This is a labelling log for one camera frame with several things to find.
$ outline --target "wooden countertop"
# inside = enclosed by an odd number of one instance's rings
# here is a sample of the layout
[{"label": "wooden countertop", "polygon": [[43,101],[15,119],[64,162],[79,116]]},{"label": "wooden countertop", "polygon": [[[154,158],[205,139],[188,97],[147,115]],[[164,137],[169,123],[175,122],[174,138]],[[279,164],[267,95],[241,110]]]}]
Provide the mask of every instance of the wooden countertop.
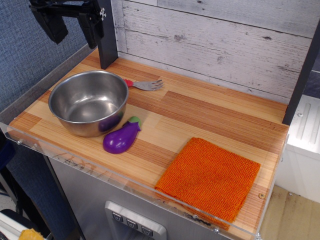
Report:
[{"label": "wooden countertop", "polygon": [[[100,70],[97,50],[64,78],[90,70]],[[27,133],[31,139],[88,160],[95,165],[91,168],[93,171],[101,166],[150,188],[192,137],[203,138],[256,161],[261,164],[260,171],[233,223],[256,234],[267,199],[259,198],[259,194],[271,194],[289,128],[281,123],[287,106],[120,58],[106,71],[132,81],[164,81],[164,87],[157,91],[129,89],[122,123],[137,116],[141,119],[142,131],[127,152],[115,155],[105,152],[103,135],[85,138],[70,134],[49,110],[48,99],[53,87],[10,126]],[[10,134],[17,139],[26,138],[19,131],[13,130]],[[229,232],[246,239],[236,227],[231,227]]]}]

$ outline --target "metal bowl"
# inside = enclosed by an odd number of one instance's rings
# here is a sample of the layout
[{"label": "metal bowl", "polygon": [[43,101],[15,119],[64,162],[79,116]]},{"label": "metal bowl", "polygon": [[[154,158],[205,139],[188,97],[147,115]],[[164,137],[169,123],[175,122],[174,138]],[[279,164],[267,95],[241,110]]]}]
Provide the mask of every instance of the metal bowl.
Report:
[{"label": "metal bowl", "polygon": [[85,71],[53,89],[49,108],[71,133],[96,137],[118,125],[128,96],[128,86],[121,77],[101,70]]}]

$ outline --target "play kitchen counter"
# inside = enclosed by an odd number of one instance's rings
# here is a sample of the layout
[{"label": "play kitchen counter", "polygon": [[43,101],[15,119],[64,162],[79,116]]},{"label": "play kitchen counter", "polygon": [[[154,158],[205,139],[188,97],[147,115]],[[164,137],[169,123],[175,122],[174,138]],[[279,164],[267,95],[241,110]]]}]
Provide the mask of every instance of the play kitchen counter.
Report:
[{"label": "play kitchen counter", "polygon": [[[97,50],[63,79],[90,70],[100,70]],[[158,200],[162,208],[174,208],[182,215],[188,212],[184,207],[173,199],[161,199],[153,189],[192,137],[205,139],[261,164],[235,221],[228,231],[220,230],[230,238],[254,239],[289,128],[282,124],[287,106],[120,58],[106,71],[134,82],[164,81],[164,87],[157,91],[129,88],[126,111],[116,129],[137,116],[141,131],[128,151],[104,151],[104,135],[86,138],[70,134],[49,110],[48,99],[54,86],[9,124],[8,134],[20,144],[95,178],[121,184],[147,201]],[[215,228],[205,221],[194,222]]]}]

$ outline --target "orange towel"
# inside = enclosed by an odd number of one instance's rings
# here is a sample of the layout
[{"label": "orange towel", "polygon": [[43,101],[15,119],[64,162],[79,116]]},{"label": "orange towel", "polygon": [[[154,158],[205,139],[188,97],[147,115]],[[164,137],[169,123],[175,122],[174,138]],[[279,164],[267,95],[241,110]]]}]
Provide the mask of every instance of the orange towel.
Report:
[{"label": "orange towel", "polygon": [[[232,223],[243,206],[260,164],[193,137],[167,168],[155,189]],[[200,212],[228,230],[229,225]]]}]

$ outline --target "white wood plank wall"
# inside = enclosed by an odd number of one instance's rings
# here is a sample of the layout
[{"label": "white wood plank wall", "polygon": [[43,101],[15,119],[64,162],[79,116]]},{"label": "white wood plank wall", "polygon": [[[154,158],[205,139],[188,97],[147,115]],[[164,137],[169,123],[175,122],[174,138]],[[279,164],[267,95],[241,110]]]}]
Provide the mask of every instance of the white wood plank wall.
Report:
[{"label": "white wood plank wall", "polygon": [[285,104],[320,19],[319,0],[111,4],[120,57]]}]

